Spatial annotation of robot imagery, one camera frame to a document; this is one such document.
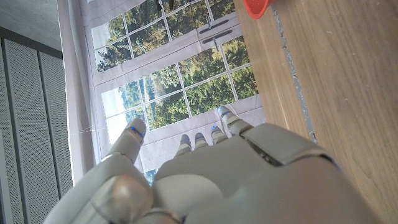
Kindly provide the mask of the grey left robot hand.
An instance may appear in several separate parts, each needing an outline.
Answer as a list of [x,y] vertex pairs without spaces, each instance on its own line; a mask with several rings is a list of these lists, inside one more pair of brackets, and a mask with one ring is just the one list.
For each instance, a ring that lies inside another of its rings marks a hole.
[[152,183],[136,169],[146,134],[132,120],[105,158],[50,211],[46,223],[379,223],[341,167],[287,129],[252,126],[222,106],[214,126],[183,135]]

